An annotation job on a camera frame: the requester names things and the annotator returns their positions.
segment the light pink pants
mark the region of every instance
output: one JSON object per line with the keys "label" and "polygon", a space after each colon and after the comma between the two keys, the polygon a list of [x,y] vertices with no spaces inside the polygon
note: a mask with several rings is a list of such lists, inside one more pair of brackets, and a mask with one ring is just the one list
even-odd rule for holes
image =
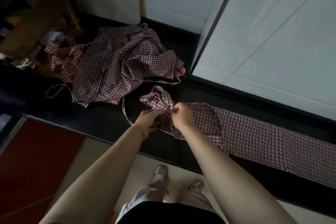
{"label": "light pink pants", "polygon": [[[135,196],[124,204],[121,212],[116,220],[116,223],[134,206],[140,204],[144,201],[156,201],[162,202],[165,196],[169,195],[169,191],[166,189],[165,181],[154,180],[149,185],[142,187],[138,190]],[[215,209],[213,209],[209,200],[197,190],[183,190],[180,191],[176,197],[176,203],[183,205],[190,205],[196,208],[208,210],[218,214]]]}

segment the sneaker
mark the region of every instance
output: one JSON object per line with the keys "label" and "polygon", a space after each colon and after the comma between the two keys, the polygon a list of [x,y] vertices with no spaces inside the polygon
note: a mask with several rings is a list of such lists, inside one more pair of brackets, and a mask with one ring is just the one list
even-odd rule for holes
{"label": "sneaker", "polygon": [[158,166],[152,176],[153,180],[165,180],[167,176],[167,169],[165,166]]}
{"label": "sneaker", "polygon": [[203,182],[201,182],[201,181],[197,181],[197,182],[194,182],[193,184],[191,184],[191,186],[190,186],[189,189],[190,189],[190,190],[191,190],[191,189],[197,190],[198,192],[200,192],[200,193],[203,194],[203,192],[204,192],[204,187],[205,187],[205,185],[204,185]]}

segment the checkered fabric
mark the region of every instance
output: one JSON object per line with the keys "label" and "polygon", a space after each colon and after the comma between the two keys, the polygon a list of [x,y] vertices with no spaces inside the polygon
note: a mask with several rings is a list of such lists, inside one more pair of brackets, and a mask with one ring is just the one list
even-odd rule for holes
{"label": "checkered fabric", "polygon": [[[184,140],[170,116],[176,102],[164,89],[155,86],[140,101],[165,110],[159,116],[160,129]],[[196,127],[222,150],[336,188],[336,145],[207,103],[184,104],[192,110]]]}
{"label": "checkered fabric", "polygon": [[[64,83],[51,86],[45,93],[46,97],[56,97],[64,87],[68,88],[67,83],[72,83],[76,74],[77,65],[90,44],[77,44],[72,35],[65,35],[52,41],[44,51],[48,53],[51,61],[51,73],[54,77],[61,79]],[[48,92],[56,86],[59,90],[49,97]]]}
{"label": "checkered fabric", "polygon": [[73,80],[73,101],[88,106],[94,101],[113,104],[150,76],[177,78],[184,63],[167,51],[147,24],[100,28],[92,46],[82,56]]}

